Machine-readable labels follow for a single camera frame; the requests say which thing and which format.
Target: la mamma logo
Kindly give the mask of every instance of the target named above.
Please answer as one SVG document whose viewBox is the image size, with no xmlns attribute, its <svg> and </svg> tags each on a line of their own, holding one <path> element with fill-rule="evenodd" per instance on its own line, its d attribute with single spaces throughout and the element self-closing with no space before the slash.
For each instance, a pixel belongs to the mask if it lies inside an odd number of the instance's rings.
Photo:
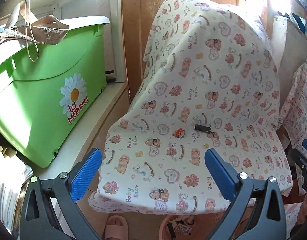
<svg viewBox="0 0 307 240">
<path fill-rule="evenodd" d="M 84 106 L 89 102 L 86 81 L 80 74 L 74 74 L 73 77 L 64 80 L 65 86 L 60 89 L 63 98 L 60 100 L 60 105 L 63 106 L 62 113 L 67 114 L 69 124 L 76 119 Z"/>
</svg>

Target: white lid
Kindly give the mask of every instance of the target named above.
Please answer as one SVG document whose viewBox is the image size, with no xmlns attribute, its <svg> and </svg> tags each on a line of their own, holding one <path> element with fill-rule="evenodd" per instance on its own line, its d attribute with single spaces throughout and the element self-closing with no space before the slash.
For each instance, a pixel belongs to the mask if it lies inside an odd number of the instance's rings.
<svg viewBox="0 0 307 240">
<path fill-rule="evenodd" d="M 109 19 L 105 16 L 79 17 L 79 18 L 61 20 L 60 22 L 69 25 L 69 30 L 77 29 L 84 26 L 110 23 Z"/>
</svg>

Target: clamp screw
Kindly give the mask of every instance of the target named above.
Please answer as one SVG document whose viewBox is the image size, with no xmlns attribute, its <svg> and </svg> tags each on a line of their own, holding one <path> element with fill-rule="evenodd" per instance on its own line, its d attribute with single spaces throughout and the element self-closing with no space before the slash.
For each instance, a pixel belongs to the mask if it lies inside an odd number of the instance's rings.
<svg viewBox="0 0 307 240">
<path fill-rule="evenodd" d="M 61 179 L 64 179 L 67 176 L 68 176 L 68 173 L 66 173 L 66 172 L 62 172 L 62 173 L 59 174 L 59 178 L 61 178 Z"/>
<path fill-rule="evenodd" d="M 38 178 L 37 178 L 36 176 L 33 176 L 33 177 L 30 179 L 31 182 L 36 182 L 37 180 L 38 180 Z"/>
<path fill-rule="evenodd" d="M 275 182 L 276 182 L 276 178 L 273 177 L 273 176 L 271 176 L 271 177 L 269 178 L 269 181 L 272 182 L 272 183 L 275 183 Z"/>
<path fill-rule="evenodd" d="M 239 177 L 242 178 L 242 179 L 246 179 L 246 178 L 248 178 L 248 174 L 245 173 L 245 172 L 241 172 L 241 173 L 239 173 Z"/>
</svg>

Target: printed fabric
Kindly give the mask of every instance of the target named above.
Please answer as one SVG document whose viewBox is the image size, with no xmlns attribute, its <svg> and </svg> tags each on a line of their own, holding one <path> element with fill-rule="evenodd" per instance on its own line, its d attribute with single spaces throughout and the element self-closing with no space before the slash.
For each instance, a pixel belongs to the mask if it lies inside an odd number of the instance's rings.
<svg viewBox="0 0 307 240">
<path fill-rule="evenodd" d="M 298 149 L 307 157 L 302 141 L 307 139 L 307 63 L 294 73 L 292 88 L 280 111 L 278 127 L 284 126 L 288 132 L 293 149 Z M 301 169 L 296 165 L 299 194 L 305 194 L 302 188 L 304 178 Z"/>
<path fill-rule="evenodd" d="M 209 0 L 163 2 L 149 33 L 144 81 L 108 131 L 98 190 L 89 198 L 95 210 L 225 210 L 229 202 L 204 163 L 209 148 L 237 172 L 277 177 L 288 195 L 292 177 L 275 132 L 279 78 L 268 37 L 259 17 L 235 12 Z"/>
<path fill-rule="evenodd" d="M 302 203 L 284 205 L 285 215 L 286 215 L 286 226 L 287 226 L 286 239 L 290 238 L 290 232 L 292 231 L 294 226 L 297 225 L 297 216 L 301 204 Z"/>
</svg>

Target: pink slipper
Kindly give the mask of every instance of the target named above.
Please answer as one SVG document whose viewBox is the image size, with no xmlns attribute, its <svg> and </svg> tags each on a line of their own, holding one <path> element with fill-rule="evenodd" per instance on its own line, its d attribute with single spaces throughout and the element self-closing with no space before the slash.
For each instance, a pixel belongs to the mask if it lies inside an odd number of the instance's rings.
<svg viewBox="0 0 307 240">
<path fill-rule="evenodd" d="M 128 240 L 128 224 L 124 217 L 111 216 L 105 229 L 105 240 Z"/>
</svg>

